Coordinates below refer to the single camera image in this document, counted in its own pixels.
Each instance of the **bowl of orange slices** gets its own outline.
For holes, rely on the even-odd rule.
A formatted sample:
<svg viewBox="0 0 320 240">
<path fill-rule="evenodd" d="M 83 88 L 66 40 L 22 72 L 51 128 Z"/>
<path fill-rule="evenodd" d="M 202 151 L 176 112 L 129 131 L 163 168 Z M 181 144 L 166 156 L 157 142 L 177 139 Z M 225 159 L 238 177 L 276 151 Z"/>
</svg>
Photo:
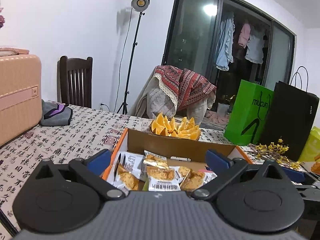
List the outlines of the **bowl of orange slices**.
<svg viewBox="0 0 320 240">
<path fill-rule="evenodd" d="M 191 140 L 199 140 L 201 130 L 199 125 L 195 125 L 195 119 L 190 120 L 187 117 L 182 119 L 182 122 L 176 123 L 174 117 L 169 121 L 168 117 L 162 113 L 151 122 L 150 131 L 157 135 L 178 137 Z"/>
</svg>

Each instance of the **wooden chair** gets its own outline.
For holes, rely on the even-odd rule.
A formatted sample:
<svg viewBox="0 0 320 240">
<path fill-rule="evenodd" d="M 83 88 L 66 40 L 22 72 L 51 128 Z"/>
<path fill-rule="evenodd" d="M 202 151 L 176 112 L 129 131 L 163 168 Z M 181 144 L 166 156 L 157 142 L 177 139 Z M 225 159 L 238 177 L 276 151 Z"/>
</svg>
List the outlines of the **wooden chair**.
<svg viewBox="0 0 320 240">
<path fill-rule="evenodd" d="M 92 57 L 67 58 L 58 62 L 61 102 L 91 108 Z"/>
</svg>

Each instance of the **pink flower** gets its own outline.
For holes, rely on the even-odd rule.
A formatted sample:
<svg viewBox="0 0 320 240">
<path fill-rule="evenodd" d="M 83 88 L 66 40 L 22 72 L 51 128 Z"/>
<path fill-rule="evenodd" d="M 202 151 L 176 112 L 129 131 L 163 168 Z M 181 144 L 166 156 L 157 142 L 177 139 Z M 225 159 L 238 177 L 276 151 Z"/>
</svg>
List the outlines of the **pink flower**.
<svg viewBox="0 0 320 240">
<path fill-rule="evenodd" d="M 5 23 L 4 17 L 0 15 L 0 29 L 3 27 L 4 23 Z"/>
</svg>

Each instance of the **hanging clothes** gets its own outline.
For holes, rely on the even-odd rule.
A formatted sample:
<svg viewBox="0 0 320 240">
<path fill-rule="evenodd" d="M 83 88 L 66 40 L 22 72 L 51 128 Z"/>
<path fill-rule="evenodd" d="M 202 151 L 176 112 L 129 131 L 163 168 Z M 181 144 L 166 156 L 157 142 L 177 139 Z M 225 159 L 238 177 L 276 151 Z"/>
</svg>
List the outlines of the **hanging clothes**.
<svg viewBox="0 0 320 240">
<path fill-rule="evenodd" d="M 216 66 L 218 69 L 228 71 L 228 64 L 233 62 L 232 44 L 235 31 L 233 12 L 223 12 L 219 31 L 219 41 L 216 49 Z"/>
<path fill-rule="evenodd" d="M 245 58 L 253 63 L 263 63 L 263 46 L 264 46 L 264 31 L 258 31 L 251 26 L 250 39 L 247 44 L 247 54 Z"/>
<path fill-rule="evenodd" d="M 244 59 L 246 49 L 243 46 L 239 45 L 239 42 L 236 42 L 240 40 L 240 35 L 242 33 L 244 23 L 242 20 L 241 21 L 237 20 L 237 16 L 235 16 L 234 18 L 234 23 L 236 27 L 235 27 L 235 32 L 233 33 L 233 40 L 235 42 L 232 45 L 232 56 L 233 56 L 233 60 L 235 61 L 235 58 Z"/>
<path fill-rule="evenodd" d="M 251 31 L 250 25 L 248 23 L 245 23 L 242 26 L 241 33 L 239 36 L 239 41 L 238 41 L 238 44 L 243 48 L 245 48 L 247 46 L 247 43 L 250 38 L 250 31 Z"/>
</svg>

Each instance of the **red patterned blanket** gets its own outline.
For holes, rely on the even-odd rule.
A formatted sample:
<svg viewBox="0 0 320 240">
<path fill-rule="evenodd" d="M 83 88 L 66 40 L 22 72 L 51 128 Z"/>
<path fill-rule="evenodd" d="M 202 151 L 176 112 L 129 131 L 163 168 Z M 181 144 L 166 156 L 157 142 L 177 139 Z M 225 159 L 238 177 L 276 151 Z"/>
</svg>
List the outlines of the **red patterned blanket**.
<svg viewBox="0 0 320 240">
<path fill-rule="evenodd" d="M 161 75 L 163 85 L 177 97 L 177 111 L 201 100 L 212 91 L 215 93 L 217 90 L 217 87 L 204 76 L 189 69 L 181 70 L 168 65 L 157 66 L 155 73 Z"/>
</svg>

